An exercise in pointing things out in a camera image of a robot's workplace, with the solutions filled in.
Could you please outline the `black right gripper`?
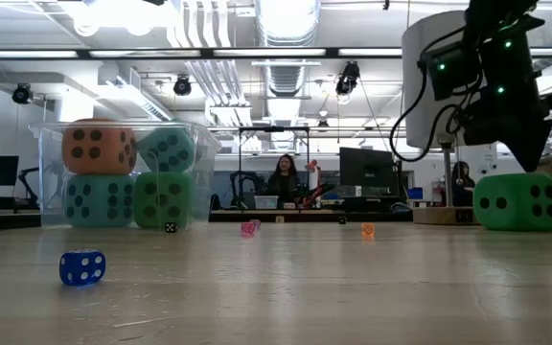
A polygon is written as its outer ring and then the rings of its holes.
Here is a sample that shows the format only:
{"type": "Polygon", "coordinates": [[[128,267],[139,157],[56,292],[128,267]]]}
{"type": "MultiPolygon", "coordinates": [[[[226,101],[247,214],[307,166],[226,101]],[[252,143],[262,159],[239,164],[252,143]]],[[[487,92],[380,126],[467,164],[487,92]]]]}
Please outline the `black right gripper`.
{"type": "Polygon", "coordinates": [[[500,23],[478,46],[485,86],[467,106],[461,122],[468,145],[501,141],[520,166],[534,172],[552,130],[552,92],[542,95],[533,67],[527,33],[544,24],[531,15],[500,23]]]}

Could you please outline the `green foam die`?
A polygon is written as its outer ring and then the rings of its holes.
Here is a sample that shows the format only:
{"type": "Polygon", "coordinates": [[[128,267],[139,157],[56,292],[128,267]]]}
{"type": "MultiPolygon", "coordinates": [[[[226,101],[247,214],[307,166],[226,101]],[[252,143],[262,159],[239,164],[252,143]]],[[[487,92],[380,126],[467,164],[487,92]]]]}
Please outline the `green foam die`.
{"type": "Polygon", "coordinates": [[[474,188],[473,212],[488,230],[552,231],[552,178],[541,172],[483,177],[474,188]]]}
{"type": "Polygon", "coordinates": [[[133,213],[144,229],[181,229],[190,223],[192,179],[184,172],[144,172],[135,180],[133,213]]]}

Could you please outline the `clear plastic container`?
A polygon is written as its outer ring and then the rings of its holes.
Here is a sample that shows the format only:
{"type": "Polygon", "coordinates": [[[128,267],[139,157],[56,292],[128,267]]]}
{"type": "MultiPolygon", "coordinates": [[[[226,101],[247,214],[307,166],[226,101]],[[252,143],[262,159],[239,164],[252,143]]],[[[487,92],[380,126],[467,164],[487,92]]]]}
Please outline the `clear plastic container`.
{"type": "MultiPolygon", "coordinates": [[[[208,218],[210,212],[210,198],[212,194],[213,176],[216,154],[220,143],[206,126],[181,121],[151,122],[151,121],[117,121],[115,127],[129,127],[136,137],[137,142],[149,135],[152,131],[161,127],[177,127],[187,130],[195,143],[194,163],[184,173],[192,179],[193,197],[189,225],[201,222],[208,218]]],[[[41,201],[41,223],[45,227],[62,226],[71,224],[65,218],[63,212],[64,192],[69,179],[76,175],[70,172],[64,165],[61,153],[62,133],[73,122],[51,122],[40,125],[32,125],[30,130],[38,141],[39,158],[39,198],[41,201]]],[[[137,161],[135,168],[129,175],[135,180],[141,173],[153,173],[137,149],[137,161]]],[[[128,226],[119,227],[74,227],[74,228],[127,228],[139,227],[134,218],[128,226]]]]}

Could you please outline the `teal foam die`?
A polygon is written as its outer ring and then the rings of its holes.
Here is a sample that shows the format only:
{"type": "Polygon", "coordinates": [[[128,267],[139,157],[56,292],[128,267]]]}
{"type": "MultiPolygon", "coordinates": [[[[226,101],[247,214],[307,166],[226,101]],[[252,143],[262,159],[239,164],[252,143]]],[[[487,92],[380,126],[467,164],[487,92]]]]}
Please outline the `teal foam die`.
{"type": "Polygon", "coordinates": [[[74,227],[119,227],[133,221],[129,175],[76,174],[67,182],[63,212],[74,227]]]}
{"type": "Polygon", "coordinates": [[[183,173],[194,163],[195,143],[190,133],[161,127],[137,142],[137,149],[154,173],[183,173]]]}

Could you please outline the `orange foam die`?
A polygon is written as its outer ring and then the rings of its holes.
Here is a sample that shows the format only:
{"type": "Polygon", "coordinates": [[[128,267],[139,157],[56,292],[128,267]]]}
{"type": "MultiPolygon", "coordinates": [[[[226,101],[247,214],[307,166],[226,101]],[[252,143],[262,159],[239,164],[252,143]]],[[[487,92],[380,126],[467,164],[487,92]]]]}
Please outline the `orange foam die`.
{"type": "Polygon", "coordinates": [[[114,120],[81,119],[62,133],[65,167],[75,174],[129,174],[137,161],[136,137],[114,120]]]}

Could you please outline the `person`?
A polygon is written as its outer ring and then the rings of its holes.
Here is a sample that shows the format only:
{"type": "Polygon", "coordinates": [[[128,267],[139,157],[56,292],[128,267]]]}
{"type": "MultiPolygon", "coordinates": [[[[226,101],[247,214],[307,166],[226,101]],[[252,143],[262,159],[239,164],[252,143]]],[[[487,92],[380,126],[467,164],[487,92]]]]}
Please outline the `person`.
{"type": "Polygon", "coordinates": [[[274,173],[268,178],[266,192],[270,196],[277,196],[278,208],[283,208],[285,203],[292,203],[295,200],[299,183],[292,157],[284,154],[279,158],[274,173]]]}
{"type": "Polygon", "coordinates": [[[470,167],[464,161],[456,162],[451,171],[452,202],[457,207],[470,207],[473,202],[475,182],[470,177],[470,167]]]}

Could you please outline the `white cylinder lamp, wooden base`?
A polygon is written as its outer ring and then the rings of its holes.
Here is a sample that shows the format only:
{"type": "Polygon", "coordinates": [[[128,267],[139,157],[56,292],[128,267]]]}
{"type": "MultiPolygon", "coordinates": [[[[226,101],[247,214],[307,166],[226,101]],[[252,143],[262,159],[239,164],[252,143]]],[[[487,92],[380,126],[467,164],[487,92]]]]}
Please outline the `white cylinder lamp, wooden base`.
{"type": "MultiPolygon", "coordinates": [[[[449,110],[443,115],[438,112],[448,104],[461,102],[460,97],[445,101],[435,101],[430,80],[423,80],[422,71],[417,66],[422,50],[433,40],[447,35],[464,26],[462,11],[446,11],[433,14],[414,23],[402,35],[402,97],[404,109],[408,112],[404,119],[406,144],[423,150],[427,143],[434,149],[442,145],[453,147],[455,138],[446,133],[445,125],[449,110]]],[[[427,154],[422,160],[408,165],[414,172],[415,185],[424,189],[424,196],[433,196],[434,182],[444,177],[446,190],[450,186],[450,154],[439,156],[427,154]]],[[[413,222],[425,225],[476,225],[478,223],[471,206],[414,207],[413,222]]]]}

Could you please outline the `black ceiling spotlight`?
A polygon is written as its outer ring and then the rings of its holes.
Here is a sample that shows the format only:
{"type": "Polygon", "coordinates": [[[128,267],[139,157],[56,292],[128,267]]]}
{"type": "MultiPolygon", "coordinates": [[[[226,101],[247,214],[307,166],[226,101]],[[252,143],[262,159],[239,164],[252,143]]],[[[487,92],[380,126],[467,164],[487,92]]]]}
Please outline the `black ceiling spotlight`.
{"type": "Polygon", "coordinates": [[[356,61],[348,61],[335,87],[338,96],[350,95],[357,87],[360,70],[356,61]]]}
{"type": "Polygon", "coordinates": [[[177,96],[189,96],[192,92],[189,76],[179,75],[174,83],[172,91],[177,96]]]}
{"type": "Polygon", "coordinates": [[[34,100],[34,95],[29,83],[19,83],[11,94],[12,100],[16,104],[31,104],[34,100]]]}

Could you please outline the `black horizontal crossbar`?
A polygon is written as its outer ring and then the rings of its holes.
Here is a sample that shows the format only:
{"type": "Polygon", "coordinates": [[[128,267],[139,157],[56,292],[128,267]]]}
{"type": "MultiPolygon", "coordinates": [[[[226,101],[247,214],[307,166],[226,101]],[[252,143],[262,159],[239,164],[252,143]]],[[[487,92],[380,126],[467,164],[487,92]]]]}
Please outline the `black horizontal crossbar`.
{"type": "Polygon", "coordinates": [[[400,48],[199,48],[129,50],[0,50],[0,60],[89,60],[89,59],[395,59],[400,48]]]}

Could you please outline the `small blue die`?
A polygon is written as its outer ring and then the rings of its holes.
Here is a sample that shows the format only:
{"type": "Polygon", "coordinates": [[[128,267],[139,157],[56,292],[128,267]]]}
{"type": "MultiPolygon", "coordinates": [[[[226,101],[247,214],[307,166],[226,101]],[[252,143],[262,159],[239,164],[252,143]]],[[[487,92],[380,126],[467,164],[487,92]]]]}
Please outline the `small blue die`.
{"type": "Polygon", "coordinates": [[[59,278],[66,286],[86,286],[99,282],[106,272],[106,257],[99,249],[65,252],[59,259],[59,278]]]}

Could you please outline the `silver ventilation duct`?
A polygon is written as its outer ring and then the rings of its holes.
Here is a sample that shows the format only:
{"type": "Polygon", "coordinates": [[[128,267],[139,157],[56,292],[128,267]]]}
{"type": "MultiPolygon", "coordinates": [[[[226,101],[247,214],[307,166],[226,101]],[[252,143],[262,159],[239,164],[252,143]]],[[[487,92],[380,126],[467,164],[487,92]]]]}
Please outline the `silver ventilation duct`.
{"type": "MultiPolygon", "coordinates": [[[[260,45],[310,47],[319,26],[320,0],[254,0],[260,45]]],[[[274,97],[301,94],[308,67],[271,65],[264,68],[268,93],[274,97]]]]}

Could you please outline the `black rig frame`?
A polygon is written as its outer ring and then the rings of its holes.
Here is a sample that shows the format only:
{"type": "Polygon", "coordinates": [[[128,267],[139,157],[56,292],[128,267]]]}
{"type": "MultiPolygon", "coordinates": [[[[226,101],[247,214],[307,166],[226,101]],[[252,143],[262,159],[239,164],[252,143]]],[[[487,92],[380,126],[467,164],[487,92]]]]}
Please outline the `black rig frame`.
{"type": "MultiPolygon", "coordinates": [[[[308,126],[240,126],[234,129],[238,135],[238,139],[241,140],[242,136],[246,132],[250,132],[252,135],[257,132],[264,133],[280,133],[280,132],[304,132],[306,138],[310,139],[311,129],[308,126]]],[[[232,191],[232,203],[231,205],[239,210],[247,210],[248,205],[245,201],[243,185],[245,180],[250,180],[255,187],[255,192],[260,195],[264,193],[268,188],[268,183],[265,178],[257,172],[244,171],[242,169],[242,143],[238,144],[238,169],[230,175],[230,184],[232,191]]]]}

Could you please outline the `black aluminium table frame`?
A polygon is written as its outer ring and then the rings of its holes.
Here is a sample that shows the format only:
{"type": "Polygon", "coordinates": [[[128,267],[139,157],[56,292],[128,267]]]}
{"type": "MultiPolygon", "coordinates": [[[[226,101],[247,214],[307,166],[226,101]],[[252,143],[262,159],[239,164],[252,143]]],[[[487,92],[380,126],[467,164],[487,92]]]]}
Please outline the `black aluminium table frame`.
{"type": "MultiPolygon", "coordinates": [[[[411,211],[399,213],[341,213],[332,210],[305,211],[215,211],[208,216],[207,222],[246,222],[259,219],[261,223],[275,222],[277,216],[284,216],[285,223],[294,222],[338,222],[345,217],[348,222],[412,222],[411,211]]],[[[0,230],[31,228],[41,226],[40,214],[0,214],[0,230]]]]}

